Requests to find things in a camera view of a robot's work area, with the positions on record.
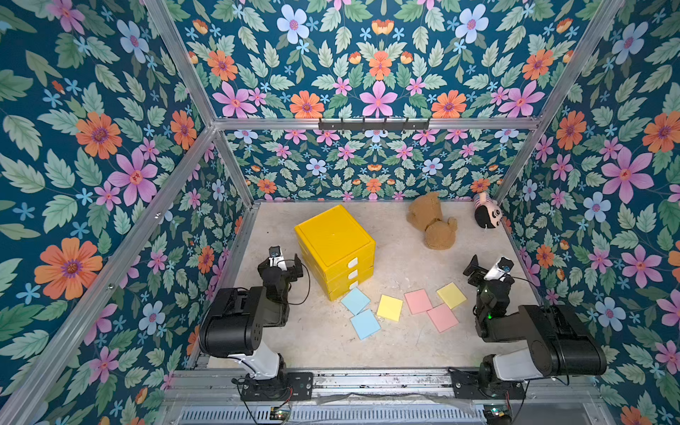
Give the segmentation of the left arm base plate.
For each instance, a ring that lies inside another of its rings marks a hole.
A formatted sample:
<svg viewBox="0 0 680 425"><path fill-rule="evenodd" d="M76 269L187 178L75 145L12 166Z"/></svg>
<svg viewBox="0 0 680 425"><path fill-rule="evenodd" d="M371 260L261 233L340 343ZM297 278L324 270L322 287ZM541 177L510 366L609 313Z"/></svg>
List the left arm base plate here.
<svg viewBox="0 0 680 425"><path fill-rule="evenodd" d="M266 380L255 380L248 376L239 384L240 398L247 402L310 400L314 377L311 372L282 373Z"/></svg>

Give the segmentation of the black wall hook rail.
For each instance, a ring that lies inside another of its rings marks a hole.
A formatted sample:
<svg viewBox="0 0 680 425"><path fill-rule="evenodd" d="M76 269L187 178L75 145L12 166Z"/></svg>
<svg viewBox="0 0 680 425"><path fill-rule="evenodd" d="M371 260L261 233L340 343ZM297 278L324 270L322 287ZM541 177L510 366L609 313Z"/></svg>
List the black wall hook rail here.
<svg viewBox="0 0 680 425"><path fill-rule="evenodd" d="M430 120L416 119L320 119L319 130L363 132L378 130L387 132L404 132L410 130L426 130L430 128Z"/></svg>

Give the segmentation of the brown teddy bear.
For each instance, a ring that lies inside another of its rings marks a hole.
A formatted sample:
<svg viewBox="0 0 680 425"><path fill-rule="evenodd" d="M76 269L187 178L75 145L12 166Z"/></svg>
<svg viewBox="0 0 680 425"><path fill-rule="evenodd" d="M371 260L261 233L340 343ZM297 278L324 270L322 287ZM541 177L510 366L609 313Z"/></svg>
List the brown teddy bear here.
<svg viewBox="0 0 680 425"><path fill-rule="evenodd" d="M448 250L456 242L458 222L454 217L444 218L437 192L416 198L408 207L407 221L423 232L424 243L431 250Z"/></svg>

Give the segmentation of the yellow plastic drawer cabinet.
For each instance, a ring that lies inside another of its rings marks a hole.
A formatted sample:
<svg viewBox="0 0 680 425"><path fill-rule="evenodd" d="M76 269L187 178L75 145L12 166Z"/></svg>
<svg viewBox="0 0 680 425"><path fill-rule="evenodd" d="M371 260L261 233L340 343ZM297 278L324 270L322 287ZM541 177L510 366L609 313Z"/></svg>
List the yellow plastic drawer cabinet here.
<svg viewBox="0 0 680 425"><path fill-rule="evenodd" d="M376 242L341 205L294 228L302 257L329 300L370 279Z"/></svg>

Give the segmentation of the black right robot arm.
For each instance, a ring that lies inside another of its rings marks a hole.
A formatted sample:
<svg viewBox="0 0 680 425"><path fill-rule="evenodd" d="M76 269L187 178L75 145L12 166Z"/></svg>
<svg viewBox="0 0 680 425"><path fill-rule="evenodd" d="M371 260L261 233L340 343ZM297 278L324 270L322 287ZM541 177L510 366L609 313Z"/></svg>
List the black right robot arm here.
<svg viewBox="0 0 680 425"><path fill-rule="evenodd" d="M486 343L524 341L527 347L486 356L479 368L481 385L572 375L603 375L607 358L574 309L566 305L520 305L508 313L515 278L512 260L501 257L490 269L473 256L463 274L476 288L476 332Z"/></svg>

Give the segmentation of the blue sticky note pad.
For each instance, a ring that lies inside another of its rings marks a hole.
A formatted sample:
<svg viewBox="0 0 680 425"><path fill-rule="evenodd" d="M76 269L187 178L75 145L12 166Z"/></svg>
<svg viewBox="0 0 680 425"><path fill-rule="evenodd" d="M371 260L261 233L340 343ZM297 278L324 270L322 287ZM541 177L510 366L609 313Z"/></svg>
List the blue sticky note pad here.
<svg viewBox="0 0 680 425"><path fill-rule="evenodd" d="M369 338L381 330L381 325L371 310L365 310L352 317L351 324L360 340Z"/></svg>
<svg viewBox="0 0 680 425"><path fill-rule="evenodd" d="M352 314L358 315L370 304L370 299L358 287L350 290L341 300L342 305Z"/></svg>

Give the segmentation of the pink black plush toy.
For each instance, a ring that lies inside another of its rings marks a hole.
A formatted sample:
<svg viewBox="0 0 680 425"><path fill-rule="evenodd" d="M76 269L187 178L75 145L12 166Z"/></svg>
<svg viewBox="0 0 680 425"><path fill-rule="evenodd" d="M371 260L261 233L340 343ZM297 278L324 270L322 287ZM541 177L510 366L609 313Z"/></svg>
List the pink black plush toy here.
<svg viewBox="0 0 680 425"><path fill-rule="evenodd" d="M503 212L487 192L477 193L474 204L474 218L480 228L498 228L501 225Z"/></svg>

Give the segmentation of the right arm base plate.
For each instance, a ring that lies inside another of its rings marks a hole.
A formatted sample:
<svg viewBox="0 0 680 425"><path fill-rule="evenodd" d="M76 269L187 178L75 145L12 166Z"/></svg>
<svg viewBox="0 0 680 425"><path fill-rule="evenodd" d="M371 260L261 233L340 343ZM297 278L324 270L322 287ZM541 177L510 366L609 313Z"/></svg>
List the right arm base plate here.
<svg viewBox="0 0 680 425"><path fill-rule="evenodd" d="M525 387L522 382L494 381L487 373L449 367L453 393L456 398L470 400L522 400Z"/></svg>

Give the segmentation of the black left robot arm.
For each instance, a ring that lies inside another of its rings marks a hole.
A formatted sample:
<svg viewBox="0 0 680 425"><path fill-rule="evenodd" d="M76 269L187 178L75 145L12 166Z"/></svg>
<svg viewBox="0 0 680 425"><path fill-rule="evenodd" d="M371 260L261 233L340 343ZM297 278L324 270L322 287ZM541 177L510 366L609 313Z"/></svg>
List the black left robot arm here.
<svg viewBox="0 0 680 425"><path fill-rule="evenodd" d="M285 361L264 342L264 329L284 327L290 316L289 292L305 274L299 256L271 256L258 265L262 285L218 290L199 327L203 354L235 361L254 381L281 382Z"/></svg>

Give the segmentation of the yellow sticky note pad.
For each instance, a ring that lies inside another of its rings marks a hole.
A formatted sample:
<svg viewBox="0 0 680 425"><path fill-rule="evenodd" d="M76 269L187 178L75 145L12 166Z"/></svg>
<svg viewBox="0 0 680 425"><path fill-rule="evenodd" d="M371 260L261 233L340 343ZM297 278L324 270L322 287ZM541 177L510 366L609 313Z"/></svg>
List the yellow sticky note pad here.
<svg viewBox="0 0 680 425"><path fill-rule="evenodd" d="M467 301L467 297L455 283L448 283L448 285L440 288L437 290L437 295L451 310Z"/></svg>
<svg viewBox="0 0 680 425"><path fill-rule="evenodd" d="M377 309L377 316L389 321L399 322L404 301L382 295Z"/></svg>

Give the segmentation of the upper blue sticky note pad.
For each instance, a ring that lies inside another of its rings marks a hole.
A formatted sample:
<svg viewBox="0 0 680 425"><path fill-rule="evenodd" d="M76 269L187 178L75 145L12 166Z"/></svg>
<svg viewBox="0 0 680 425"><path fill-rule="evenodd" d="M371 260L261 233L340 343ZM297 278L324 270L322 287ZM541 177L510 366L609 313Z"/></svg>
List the upper blue sticky note pad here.
<svg viewBox="0 0 680 425"><path fill-rule="evenodd" d="M341 300L342 305L352 314L358 315L370 304L370 299L358 287L350 290Z"/></svg>

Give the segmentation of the lower blue sticky note pad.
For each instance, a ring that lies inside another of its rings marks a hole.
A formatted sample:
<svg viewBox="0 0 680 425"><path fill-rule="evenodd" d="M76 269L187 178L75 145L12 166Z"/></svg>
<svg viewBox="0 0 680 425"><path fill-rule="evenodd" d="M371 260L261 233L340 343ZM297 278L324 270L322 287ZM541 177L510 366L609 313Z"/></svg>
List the lower blue sticky note pad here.
<svg viewBox="0 0 680 425"><path fill-rule="evenodd" d="M381 325L371 310L365 310L352 317L351 324L360 340L369 338L381 330Z"/></svg>

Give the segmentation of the pink sticky note pad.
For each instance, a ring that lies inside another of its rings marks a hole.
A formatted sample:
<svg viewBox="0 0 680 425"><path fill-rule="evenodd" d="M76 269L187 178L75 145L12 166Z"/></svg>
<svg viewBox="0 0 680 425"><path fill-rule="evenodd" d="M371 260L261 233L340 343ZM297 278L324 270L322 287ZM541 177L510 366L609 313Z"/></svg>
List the pink sticky note pad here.
<svg viewBox="0 0 680 425"><path fill-rule="evenodd" d="M444 333L448 329L456 327L460 322L446 304L442 304L430 309L427 312L428 317L432 321L436 330L439 333Z"/></svg>
<svg viewBox="0 0 680 425"><path fill-rule="evenodd" d="M415 290L405 294L409 312L413 315L427 313L433 306L426 290Z"/></svg>

